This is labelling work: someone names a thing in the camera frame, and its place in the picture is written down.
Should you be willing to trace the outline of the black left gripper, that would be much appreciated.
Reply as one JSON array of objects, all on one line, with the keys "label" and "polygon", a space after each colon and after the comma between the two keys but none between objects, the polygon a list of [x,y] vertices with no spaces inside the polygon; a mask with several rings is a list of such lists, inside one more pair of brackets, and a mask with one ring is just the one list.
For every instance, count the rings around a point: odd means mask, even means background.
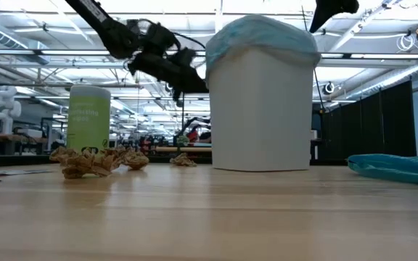
[{"label": "black left gripper", "polygon": [[183,47],[176,34],[146,19],[127,20],[126,27],[138,36],[139,47],[128,61],[131,74],[141,71],[167,82],[178,93],[208,93],[206,82],[191,66],[196,51]]}]

